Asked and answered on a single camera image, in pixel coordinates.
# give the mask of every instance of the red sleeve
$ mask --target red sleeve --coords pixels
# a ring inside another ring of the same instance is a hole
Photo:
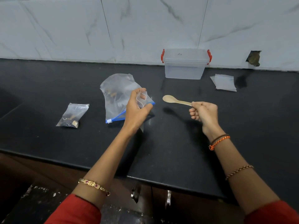
[[[101,212],[93,204],[70,194],[51,214],[45,224],[90,224],[100,223]]]
[[[245,217],[245,224],[299,224],[299,215],[286,202],[267,204]]]

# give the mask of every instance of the gold bangle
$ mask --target gold bangle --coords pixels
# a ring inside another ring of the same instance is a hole
[[[97,184],[95,182],[92,182],[92,181],[89,181],[89,180],[83,179],[83,178],[79,179],[78,183],[80,183],[80,182],[83,182],[84,184],[90,185],[92,187],[95,187],[96,189],[99,189],[99,190],[105,192],[107,196],[110,195],[109,191],[107,191],[106,189],[104,189],[102,186],[100,186],[99,184]]]
[[[241,171],[241,170],[243,170],[245,168],[253,168],[253,166],[252,165],[246,165],[246,166],[243,166],[243,167],[241,167],[239,169],[236,169],[235,171],[233,171],[232,173],[230,173],[228,176],[226,176],[225,180],[227,181],[227,179],[229,177],[233,176],[234,174],[236,174],[237,172],[239,172],[239,171]]]

